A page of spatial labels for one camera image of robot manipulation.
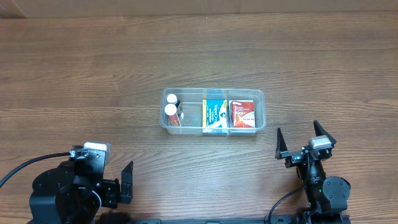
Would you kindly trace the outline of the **orange tube white cap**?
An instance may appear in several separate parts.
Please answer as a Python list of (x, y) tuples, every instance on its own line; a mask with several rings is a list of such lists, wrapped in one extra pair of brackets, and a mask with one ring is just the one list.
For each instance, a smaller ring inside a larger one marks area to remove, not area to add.
[(172, 126), (180, 126), (180, 119), (177, 113), (177, 107), (174, 104), (167, 104), (164, 108), (165, 114), (169, 117)]

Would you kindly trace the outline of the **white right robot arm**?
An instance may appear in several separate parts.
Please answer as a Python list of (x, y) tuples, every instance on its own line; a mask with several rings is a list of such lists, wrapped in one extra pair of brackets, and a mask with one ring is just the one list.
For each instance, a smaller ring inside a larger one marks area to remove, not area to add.
[[(271, 208), (265, 223), (350, 223), (347, 210), (351, 185), (338, 176), (327, 177), (322, 161), (332, 156), (336, 140), (325, 131), (318, 121), (313, 122), (315, 136), (299, 151), (287, 149), (281, 129), (277, 130), (275, 158), (285, 161), (286, 168), (296, 168), (302, 185), (278, 200)], [(289, 196), (304, 190), (308, 200), (307, 208), (300, 208), (294, 215), (273, 215), (275, 208)]]

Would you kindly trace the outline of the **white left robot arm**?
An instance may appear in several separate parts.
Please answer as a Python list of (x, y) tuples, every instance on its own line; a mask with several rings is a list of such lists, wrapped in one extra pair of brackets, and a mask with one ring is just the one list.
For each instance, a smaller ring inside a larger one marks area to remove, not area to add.
[(32, 222), (91, 223), (101, 207), (130, 203), (134, 163), (122, 170), (121, 180), (104, 179), (104, 167), (102, 159), (70, 159), (41, 173), (29, 199)]

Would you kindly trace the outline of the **blue yellow VapoDrops box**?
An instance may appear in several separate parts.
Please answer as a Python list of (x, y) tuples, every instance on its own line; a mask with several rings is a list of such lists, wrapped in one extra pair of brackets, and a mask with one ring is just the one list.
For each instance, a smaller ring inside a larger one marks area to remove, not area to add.
[(202, 126), (204, 128), (227, 128), (227, 100), (202, 101)]

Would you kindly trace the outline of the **red medicine box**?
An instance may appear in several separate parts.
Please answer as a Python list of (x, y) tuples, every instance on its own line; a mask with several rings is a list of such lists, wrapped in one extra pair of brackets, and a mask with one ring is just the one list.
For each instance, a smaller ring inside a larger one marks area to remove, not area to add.
[(253, 100), (230, 100), (229, 115), (232, 128), (256, 127)]

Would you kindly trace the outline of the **dark bottle white cap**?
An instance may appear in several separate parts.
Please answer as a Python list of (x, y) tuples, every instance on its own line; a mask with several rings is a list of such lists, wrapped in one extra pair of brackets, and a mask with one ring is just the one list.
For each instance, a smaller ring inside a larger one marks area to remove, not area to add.
[(178, 97), (175, 94), (168, 94), (166, 96), (166, 100), (168, 104), (173, 104), (177, 108), (179, 108), (181, 101), (178, 99)]

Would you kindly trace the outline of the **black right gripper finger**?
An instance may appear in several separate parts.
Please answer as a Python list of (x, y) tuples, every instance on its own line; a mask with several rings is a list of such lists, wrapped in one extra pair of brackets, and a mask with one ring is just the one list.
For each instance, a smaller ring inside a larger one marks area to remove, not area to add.
[(288, 149), (280, 128), (277, 128), (277, 145), (275, 150), (276, 159), (284, 159), (287, 157)]
[(336, 144), (335, 138), (332, 135), (330, 135), (327, 131), (325, 131), (317, 120), (313, 122), (313, 126), (316, 136), (327, 136), (332, 146)]

